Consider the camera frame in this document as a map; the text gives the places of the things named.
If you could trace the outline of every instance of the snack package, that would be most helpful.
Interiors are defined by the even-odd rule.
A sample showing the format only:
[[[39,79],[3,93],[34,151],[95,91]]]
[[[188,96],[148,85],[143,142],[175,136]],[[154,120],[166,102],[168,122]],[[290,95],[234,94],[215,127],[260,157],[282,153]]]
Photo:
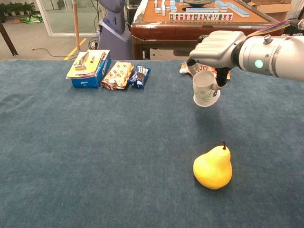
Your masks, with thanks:
[[[101,81],[101,85],[112,90],[124,89],[133,71],[132,63],[117,61]]]
[[[199,63],[196,63],[196,64],[198,64],[198,66],[200,67],[199,71],[208,70],[208,71],[211,71],[213,73],[214,77],[217,77],[217,71],[214,67],[207,66],[207,65],[204,65],[204,64],[199,64]],[[187,63],[182,63],[181,68],[180,68],[180,73],[181,74],[187,74],[187,73],[191,74],[190,71],[188,70]],[[230,78],[230,71],[229,71],[229,73],[227,75],[227,80],[230,80],[230,79],[231,78]]]
[[[134,74],[129,78],[128,83],[137,88],[144,88],[151,69],[137,65]]]

